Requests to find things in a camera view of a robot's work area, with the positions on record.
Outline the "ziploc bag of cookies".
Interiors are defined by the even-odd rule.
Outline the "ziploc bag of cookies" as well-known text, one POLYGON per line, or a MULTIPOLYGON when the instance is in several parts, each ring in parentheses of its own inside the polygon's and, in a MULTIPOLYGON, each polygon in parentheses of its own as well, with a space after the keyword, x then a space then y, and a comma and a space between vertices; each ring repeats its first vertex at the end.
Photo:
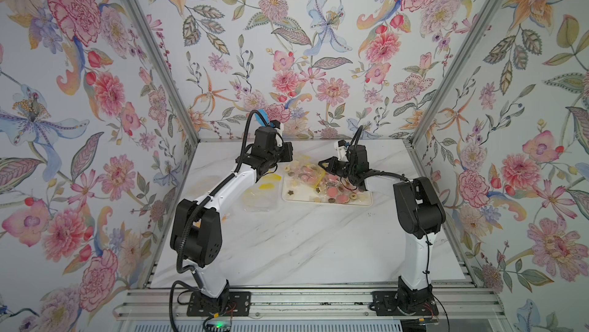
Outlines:
POLYGON ((317 189, 326 176, 326 172, 310 156, 296 154, 293 160, 285 168, 285 179, 289 183, 296 183, 317 189))
POLYGON ((279 207, 283 178, 276 173, 263 176, 253 187, 245 190, 239 204, 246 212, 272 212, 279 207))

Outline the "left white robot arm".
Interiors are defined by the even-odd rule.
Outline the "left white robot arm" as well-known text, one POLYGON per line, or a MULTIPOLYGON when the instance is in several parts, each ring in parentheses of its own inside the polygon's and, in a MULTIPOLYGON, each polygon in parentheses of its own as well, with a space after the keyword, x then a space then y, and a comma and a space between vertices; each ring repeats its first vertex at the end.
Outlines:
POLYGON ((292 159, 292 144, 284 142, 282 124, 273 120, 256 130, 254 143, 243 146, 225 179, 207 194, 178 203, 170 235, 176 271, 189 272, 201 295, 218 299, 229 289, 227 278, 213 266, 222 249, 222 217, 264 175, 292 159))

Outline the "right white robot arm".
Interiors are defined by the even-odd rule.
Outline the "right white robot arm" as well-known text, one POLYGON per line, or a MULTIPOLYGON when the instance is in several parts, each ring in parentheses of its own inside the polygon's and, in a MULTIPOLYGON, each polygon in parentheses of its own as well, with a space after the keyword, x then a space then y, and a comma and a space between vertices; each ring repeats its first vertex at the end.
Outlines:
POLYGON ((372 169, 365 146, 336 144, 337 155, 318 165, 362 192, 388 195, 394 200, 397 220, 406 234, 405 261, 397 284, 395 305, 405 315, 414 315, 434 301, 429 266, 433 243, 446 221, 443 205, 430 179, 372 169))

